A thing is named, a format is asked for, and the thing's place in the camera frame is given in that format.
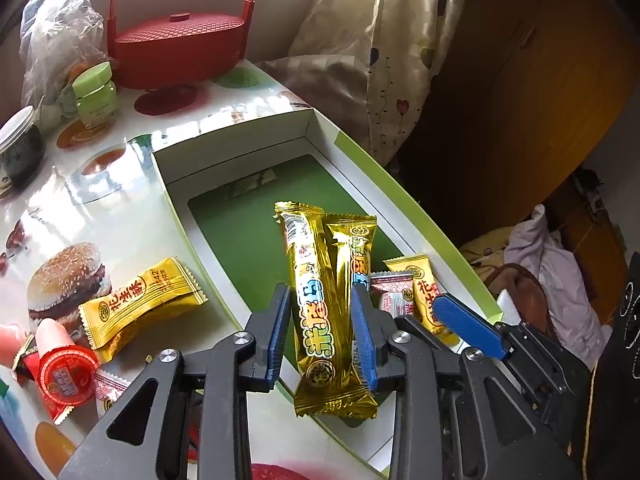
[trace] green jar lid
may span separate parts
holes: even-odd
[[[89,70],[82,72],[74,81],[74,94],[77,98],[89,95],[98,88],[105,86],[110,80],[111,64],[108,61],[92,66]]]

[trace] glass jar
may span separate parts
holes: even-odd
[[[27,106],[0,128],[2,169],[15,187],[29,181],[44,156],[44,139],[34,118],[33,106]]]
[[[118,112],[112,75],[111,64],[105,61],[82,72],[73,82],[76,109],[82,124],[89,129],[108,123]]]

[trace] basket handle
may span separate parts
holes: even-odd
[[[249,36],[249,26],[251,18],[254,15],[255,0],[245,0],[244,6],[242,6],[242,18],[244,19],[244,30],[242,32],[242,43],[240,48],[240,57],[244,57],[244,51],[246,49],[246,40]],[[110,57],[114,57],[114,47],[116,41],[116,15],[115,15],[116,0],[109,0],[109,17],[107,19],[107,53]]]

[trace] dark jar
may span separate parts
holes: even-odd
[[[34,117],[33,106],[27,106],[0,128],[0,164],[15,187],[34,175],[44,156],[44,139]]]

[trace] round brand logo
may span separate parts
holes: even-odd
[[[369,229],[361,225],[356,225],[351,228],[351,234],[356,236],[367,236],[369,234]]]
[[[107,305],[106,302],[101,301],[98,304],[98,316],[100,316],[100,321],[106,323],[109,319],[110,313],[111,311],[109,310],[109,305]]]
[[[410,270],[414,274],[414,278],[416,278],[417,280],[421,280],[424,278],[424,271],[420,267],[409,265],[406,266],[405,270]]]
[[[325,360],[316,361],[306,371],[306,378],[309,379],[311,385],[316,388],[320,388],[325,386],[327,383],[330,383],[334,380],[334,377],[334,366],[329,361]]]

